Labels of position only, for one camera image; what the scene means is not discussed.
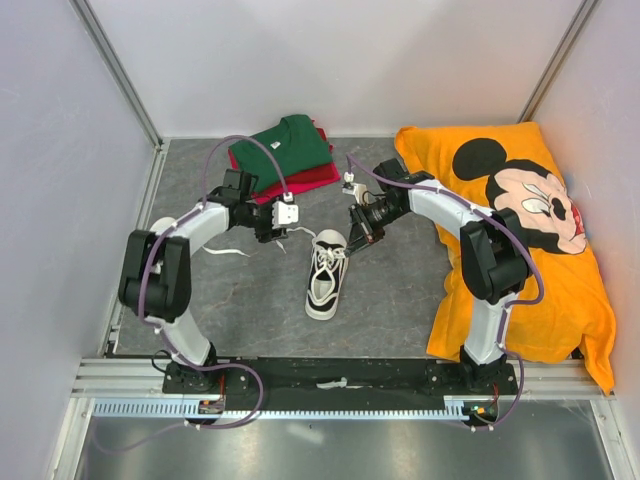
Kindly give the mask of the black white sneaker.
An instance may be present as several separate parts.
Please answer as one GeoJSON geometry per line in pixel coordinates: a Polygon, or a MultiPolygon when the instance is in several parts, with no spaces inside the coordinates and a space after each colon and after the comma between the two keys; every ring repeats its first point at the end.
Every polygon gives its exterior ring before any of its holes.
{"type": "Polygon", "coordinates": [[[331,320],[337,312],[341,288],[349,265],[347,240],[333,229],[314,233],[306,227],[286,229],[302,231],[312,237],[311,265],[305,297],[305,313],[316,321],[331,320]]]}
{"type": "MultiPolygon", "coordinates": [[[[171,226],[172,224],[174,224],[176,222],[175,218],[172,217],[162,217],[158,220],[156,220],[150,227],[150,230],[154,233],[162,233],[164,232],[169,226],[171,226]]],[[[249,257],[249,254],[241,251],[240,249],[234,249],[234,248],[230,248],[230,249],[212,249],[206,246],[203,246],[201,248],[202,251],[210,254],[210,255],[241,255],[243,257],[249,257]]],[[[154,274],[160,274],[162,267],[163,267],[163,255],[164,255],[164,248],[160,247],[158,250],[158,253],[156,254],[156,257],[154,259],[154,263],[152,265],[151,268],[151,272],[154,274]]]]}

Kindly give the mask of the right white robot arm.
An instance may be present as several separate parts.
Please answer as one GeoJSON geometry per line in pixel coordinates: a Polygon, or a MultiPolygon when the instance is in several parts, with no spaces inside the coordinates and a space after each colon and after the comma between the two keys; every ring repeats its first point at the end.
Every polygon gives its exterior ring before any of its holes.
{"type": "Polygon", "coordinates": [[[427,172],[408,173],[396,159],[380,163],[369,174],[381,188],[377,195],[356,182],[352,171],[344,174],[343,191],[355,199],[349,208],[351,231],[345,254],[352,256],[379,242],[385,227],[408,213],[452,234],[459,242],[464,284],[473,296],[457,377],[465,391],[483,392],[506,362],[511,309],[520,303],[526,280],[540,276],[517,214],[481,207],[427,172]]]}

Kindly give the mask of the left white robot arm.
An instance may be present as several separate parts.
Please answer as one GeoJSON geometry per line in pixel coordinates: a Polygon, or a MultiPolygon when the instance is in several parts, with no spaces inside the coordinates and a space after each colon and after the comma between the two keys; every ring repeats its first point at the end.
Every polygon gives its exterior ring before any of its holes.
{"type": "Polygon", "coordinates": [[[220,186],[187,213],[154,230],[130,233],[118,287],[119,302],[162,338],[173,362],[186,368],[185,382],[208,393],[219,382],[217,353],[190,310],[192,257],[215,237],[234,227],[254,231],[261,243],[287,236],[298,222],[292,192],[259,204],[253,198],[257,177],[229,169],[220,186]]]}

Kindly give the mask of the pink folded t-shirt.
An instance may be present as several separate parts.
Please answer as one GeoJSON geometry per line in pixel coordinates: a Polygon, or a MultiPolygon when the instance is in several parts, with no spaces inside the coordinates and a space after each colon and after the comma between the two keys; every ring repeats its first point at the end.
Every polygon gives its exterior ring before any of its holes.
{"type": "MultiPolygon", "coordinates": [[[[333,146],[329,145],[327,148],[328,156],[333,153],[333,146]]],[[[285,176],[285,181],[289,191],[293,195],[300,195],[321,187],[330,185],[340,180],[340,174],[338,172],[335,163],[332,158],[329,158],[329,162],[323,165],[319,165],[307,170],[300,170],[291,175],[285,176]]],[[[279,178],[276,178],[276,182],[262,191],[258,191],[257,187],[254,187],[252,192],[252,198],[258,204],[264,204],[268,200],[271,200],[284,193],[282,184],[279,178]]]]}

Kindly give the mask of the red folded t-shirt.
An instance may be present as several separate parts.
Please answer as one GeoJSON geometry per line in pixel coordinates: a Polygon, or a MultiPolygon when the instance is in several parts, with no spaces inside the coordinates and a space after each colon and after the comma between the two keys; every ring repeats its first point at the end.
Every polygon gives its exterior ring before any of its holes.
{"type": "Polygon", "coordinates": [[[299,195],[311,190],[315,190],[340,180],[340,175],[333,161],[332,153],[334,146],[328,141],[325,130],[317,127],[319,137],[326,144],[329,153],[329,162],[325,165],[317,166],[308,170],[298,172],[285,177],[289,191],[293,195],[299,195]]]}

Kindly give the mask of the green folded t-shirt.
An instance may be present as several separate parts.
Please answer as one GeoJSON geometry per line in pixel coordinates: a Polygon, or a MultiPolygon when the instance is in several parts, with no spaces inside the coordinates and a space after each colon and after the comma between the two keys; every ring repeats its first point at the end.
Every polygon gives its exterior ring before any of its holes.
{"type": "Polygon", "coordinates": [[[329,162],[326,144],[314,121],[305,114],[283,117],[267,130],[254,134],[254,142],[238,141],[228,150],[231,164],[257,177],[262,191],[285,176],[329,162]]]}

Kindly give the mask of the orange Mickey Mouse pillow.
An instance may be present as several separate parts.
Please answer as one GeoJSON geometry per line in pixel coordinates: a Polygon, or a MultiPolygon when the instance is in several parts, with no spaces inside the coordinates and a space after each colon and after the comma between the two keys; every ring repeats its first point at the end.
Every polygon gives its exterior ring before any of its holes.
{"type": "Polygon", "coordinates": [[[580,350],[589,375],[610,393],[615,315],[582,216],[539,126],[405,126],[395,148],[410,172],[425,171],[477,205],[518,215],[545,294],[536,305],[513,308],[508,349],[544,363],[580,350]]]}

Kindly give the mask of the front aluminium rail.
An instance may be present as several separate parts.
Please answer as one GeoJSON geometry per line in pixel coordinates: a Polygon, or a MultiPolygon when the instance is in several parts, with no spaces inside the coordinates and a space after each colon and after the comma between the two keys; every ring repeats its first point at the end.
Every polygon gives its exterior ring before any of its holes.
{"type": "MultiPolygon", "coordinates": [[[[558,364],[524,363],[524,400],[606,400],[581,360],[558,364]]],[[[80,362],[72,394],[77,397],[159,398],[163,378],[146,359],[95,358],[80,362]]]]}

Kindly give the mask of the left aluminium frame post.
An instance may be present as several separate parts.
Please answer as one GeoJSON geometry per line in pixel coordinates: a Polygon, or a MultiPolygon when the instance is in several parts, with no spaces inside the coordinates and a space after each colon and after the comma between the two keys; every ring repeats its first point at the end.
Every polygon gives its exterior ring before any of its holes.
{"type": "Polygon", "coordinates": [[[143,101],[136,90],[124,64],[117,54],[109,36],[104,29],[97,13],[90,1],[70,0],[71,7],[84,26],[91,38],[96,50],[105,63],[109,73],[115,81],[120,93],[136,117],[146,138],[149,140],[155,151],[160,151],[165,142],[163,136],[155,126],[151,116],[144,106],[143,101]]]}

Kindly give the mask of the aluminium frame post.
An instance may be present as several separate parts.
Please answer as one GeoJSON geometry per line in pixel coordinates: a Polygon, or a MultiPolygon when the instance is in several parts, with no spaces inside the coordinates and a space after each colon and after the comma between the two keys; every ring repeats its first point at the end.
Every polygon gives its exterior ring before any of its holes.
{"type": "Polygon", "coordinates": [[[104,29],[97,13],[90,1],[70,0],[71,7],[84,26],[91,38],[96,50],[105,63],[109,73],[115,81],[120,93],[136,117],[146,138],[149,140],[155,151],[160,151],[165,142],[163,136],[155,126],[151,116],[144,106],[143,101],[136,90],[124,64],[117,54],[109,36],[104,29]]]}
{"type": "Polygon", "coordinates": [[[544,99],[551,90],[563,66],[576,46],[580,36],[586,29],[594,12],[601,4],[600,0],[582,0],[565,29],[553,54],[542,71],[536,85],[529,95],[517,119],[518,123],[530,122],[541,107],[544,99]]]}

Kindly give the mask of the right aluminium frame post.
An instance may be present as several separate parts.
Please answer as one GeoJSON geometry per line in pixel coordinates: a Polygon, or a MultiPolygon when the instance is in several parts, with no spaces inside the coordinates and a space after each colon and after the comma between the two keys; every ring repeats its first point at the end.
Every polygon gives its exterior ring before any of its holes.
{"type": "Polygon", "coordinates": [[[582,0],[565,29],[553,54],[542,71],[536,85],[529,95],[517,119],[518,123],[530,122],[541,107],[544,99],[551,90],[563,66],[576,46],[580,36],[586,29],[594,12],[601,4],[600,0],[582,0]]]}

